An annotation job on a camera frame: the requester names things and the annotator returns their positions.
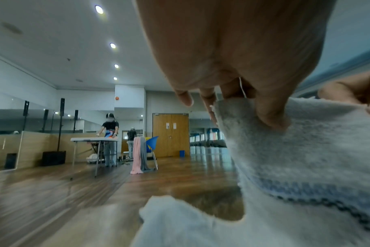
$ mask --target chair leg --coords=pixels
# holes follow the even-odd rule
[[[158,170],[158,163],[157,163],[157,159],[155,158],[154,151],[153,151],[153,150],[151,150],[151,153],[152,153],[152,157],[154,158],[155,168]]]

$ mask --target white bundle on floor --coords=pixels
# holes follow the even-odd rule
[[[227,222],[152,197],[133,247],[370,247],[370,115],[364,107],[290,99],[286,132],[260,123],[248,99],[215,113],[239,173],[245,217]]]

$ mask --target gray pants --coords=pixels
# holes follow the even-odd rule
[[[105,166],[114,166],[116,163],[115,145],[117,142],[108,142],[104,144]]]
[[[133,159],[132,152],[133,152],[133,141],[127,141],[128,144],[128,157]]]

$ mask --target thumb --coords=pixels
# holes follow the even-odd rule
[[[255,109],[259,119],[276,130],[286,130],[291,124],[284,109],[291,92],[256,92]]]

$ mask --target black t-shirt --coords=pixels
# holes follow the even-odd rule
[[[136,137],[136,131],[134,129],[128,131],[128,137],[130,141],[133,141],[133,139]]]
[[[107,131],[115,131],[115,128],[119,127],[119,122],[113,121],[113,122],[104,122],[102,127],[105,127]]]

